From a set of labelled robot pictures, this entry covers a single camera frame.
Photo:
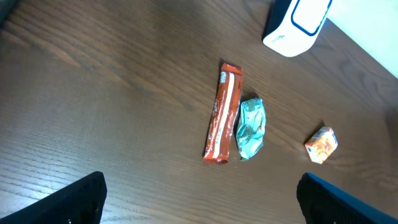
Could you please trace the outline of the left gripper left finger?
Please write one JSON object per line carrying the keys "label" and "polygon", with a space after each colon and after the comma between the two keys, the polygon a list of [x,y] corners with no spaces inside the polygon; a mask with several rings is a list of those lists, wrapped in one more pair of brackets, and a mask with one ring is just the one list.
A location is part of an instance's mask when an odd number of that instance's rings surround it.
{"label": "left gripper left finger", "polygon": [[1,223],[99,224],[106,196],[104,175],[96,171],[26,208],[1,218]]}

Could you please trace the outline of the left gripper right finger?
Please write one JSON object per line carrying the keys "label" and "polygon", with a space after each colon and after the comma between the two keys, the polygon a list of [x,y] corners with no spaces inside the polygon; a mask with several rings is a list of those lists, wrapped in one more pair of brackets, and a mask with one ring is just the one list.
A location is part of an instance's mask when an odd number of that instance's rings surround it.
{"label": "left gripper right finger", "polygon": [[298,182],[297,200],[307,223],[397,224],[396,218],[308,172]]}

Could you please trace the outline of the small orange carton box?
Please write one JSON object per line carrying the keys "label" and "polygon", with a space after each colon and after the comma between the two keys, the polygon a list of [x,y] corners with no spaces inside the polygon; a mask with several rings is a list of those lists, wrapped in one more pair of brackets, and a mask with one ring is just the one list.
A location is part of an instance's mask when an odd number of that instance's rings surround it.
{"label": "small orange carton box", "polygon": [[330,127],[320,128],[305,144],[312,162],[322,164],[338,147],[335,133]]}

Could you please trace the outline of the teal snack wrapper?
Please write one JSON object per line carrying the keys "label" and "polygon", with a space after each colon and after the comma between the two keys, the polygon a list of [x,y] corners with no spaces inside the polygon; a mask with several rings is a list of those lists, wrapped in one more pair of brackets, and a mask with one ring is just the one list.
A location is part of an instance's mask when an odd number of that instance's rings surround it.
{"label": "teal snack wrapper", "polygon": [[262,99],[252,98],[241,103],[236,132],[238,151],[242,161],[254,157],[264,145],[266,110]]}

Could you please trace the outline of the orange brown snack bar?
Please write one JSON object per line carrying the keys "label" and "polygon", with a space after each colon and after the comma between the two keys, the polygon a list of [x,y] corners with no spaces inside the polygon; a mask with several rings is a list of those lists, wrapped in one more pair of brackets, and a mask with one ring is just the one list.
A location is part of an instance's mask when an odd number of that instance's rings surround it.
{"label": "orange brown snack bar", "polygon": [[223,63],[203,155],[206,164],[228,162],[231,138],[241,101],[243,70]]}

